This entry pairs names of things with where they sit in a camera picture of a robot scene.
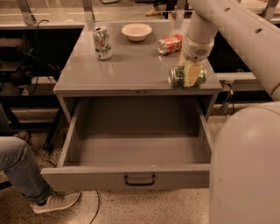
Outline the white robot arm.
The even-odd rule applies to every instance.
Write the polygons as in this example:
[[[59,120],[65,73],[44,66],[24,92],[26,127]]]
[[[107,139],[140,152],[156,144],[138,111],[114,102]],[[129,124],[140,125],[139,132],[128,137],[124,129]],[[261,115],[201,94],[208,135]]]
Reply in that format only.
[[[209,224],[280,224],[280,31],[240,0],[189,0],[183,57],[212,47],[220,34],[248,68],[232,73],[255,103],[231,115],[212,148]],[[269,96],[258,101],[259,92]]]

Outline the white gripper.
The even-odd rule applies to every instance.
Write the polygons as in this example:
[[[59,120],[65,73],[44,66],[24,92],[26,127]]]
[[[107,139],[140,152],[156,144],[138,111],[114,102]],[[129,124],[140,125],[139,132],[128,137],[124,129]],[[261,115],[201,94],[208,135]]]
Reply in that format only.
[[[192,41],[187,36],[184,36],[181,48],[182,53],[179,57],[179,65],[185,66],[185,87],[192,87],[195,84],[202,69],[202,65],[200,63],[191,62],[186,65],[186,61],[202,61],[206,59],[210,55],[213,47],[214,41],[206,44],[201,44]]]

